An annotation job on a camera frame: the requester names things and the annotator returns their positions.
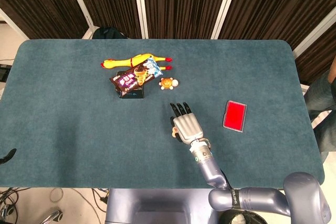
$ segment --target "black bag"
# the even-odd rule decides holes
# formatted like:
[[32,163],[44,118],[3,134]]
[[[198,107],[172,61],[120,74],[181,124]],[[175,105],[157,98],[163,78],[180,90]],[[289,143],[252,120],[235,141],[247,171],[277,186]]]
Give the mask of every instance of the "black bag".
[[230,209],[222,213],[219,218],[219,224],[231,224],[232,220],[237,215],[243,215],[246,224],[267,224],[267,222],[258,214],[250,211],[240,211],[235,209]]
[[92,39],[127,39],[114,27],[100,27],[94,31]]

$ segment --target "jeans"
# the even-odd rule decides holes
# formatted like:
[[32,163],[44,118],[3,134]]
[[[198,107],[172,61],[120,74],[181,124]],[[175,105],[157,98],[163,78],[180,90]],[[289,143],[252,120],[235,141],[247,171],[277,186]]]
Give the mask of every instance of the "jeans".
[[327,80],[329,71],[316,80],[304,95],[310,121],[321,112],[331,110],[331,113],[314,129],[322,162],[328,152],[336,151],[336,104],[331,93],[331,85]]

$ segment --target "white floor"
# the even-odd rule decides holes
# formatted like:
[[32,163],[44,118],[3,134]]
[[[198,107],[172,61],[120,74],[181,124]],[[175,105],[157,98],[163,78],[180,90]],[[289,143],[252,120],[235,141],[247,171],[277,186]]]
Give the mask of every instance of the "white floor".
[[[24,41],[8,25],[0,24],[0,64],[12,65],[13,61],[1,61],[3,59],[14,59],[19,45]],[[0,98],[4,83],[0,82]],[[320,115],[313,122],[313,126],[318,124],[327,115]],[[331,211],[336,215],[336,152],[330,153],[324,165],[326,179],[322,185],[322,190],[330,205]],[[103,210],[106,210],[106,204],[99,199],[97,202]],[[99,224],[104,223],[105,213],[100,211],[95,204],[93,194],[90,188],[72,189],[72,188],[31,188],[19,193],[17,209],[19,212],[18,224],[35,224],[40,223],[49,213],[55,209],[61,209],[64,217],[60,223],[80,223],[80,224]],[[269,224],[290,224],[290,218],[259,213]],[[331,219],[331,224],[336,224],[336,216]]]

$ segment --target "metallic robot arm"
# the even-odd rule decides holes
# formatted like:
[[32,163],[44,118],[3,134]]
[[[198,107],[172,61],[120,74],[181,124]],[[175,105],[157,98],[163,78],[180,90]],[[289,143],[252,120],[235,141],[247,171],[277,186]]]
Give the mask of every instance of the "metallic robot arm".
[[273,188],[232,189],[212,156],[210,143],[203,138],[203,130],[190,107],[186,103],[183,103],[185,109],[179,103],[176,105],[179,109],[171,103],[176,115],[171,118],[175,137],[191,146],[190,151],[207,184],[216,188],[209,193],[209,203],[213,209],[273,212],[291,216],[292,224],[326,224],[330,221],[331,211],[320,185],[307,173],[287,176],[283,185],[286,196]]

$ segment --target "yellow rubber chicken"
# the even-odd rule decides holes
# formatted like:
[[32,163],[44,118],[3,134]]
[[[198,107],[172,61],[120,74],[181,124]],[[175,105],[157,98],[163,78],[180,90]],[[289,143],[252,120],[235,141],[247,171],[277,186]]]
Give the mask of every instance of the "yellow rubber chicken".
[[[127,60],[113,60],[113,59],[108,59],[102,62],[100,65],[102,68],[115,68],[115,67],[134,67],[143,61],[147,60],[149,57],[153,57],[153,59],[158,62],[158,61],[168,61],[171,62],[173,59],[172,58],[164,58],[164,57],[157,57],[152,54],[142,54],[142,55],[137,55],[134,56],[130,59]],[[173,67],[172,66],[166,66],[166,67],[160,67],[161,70],[171,70]]]

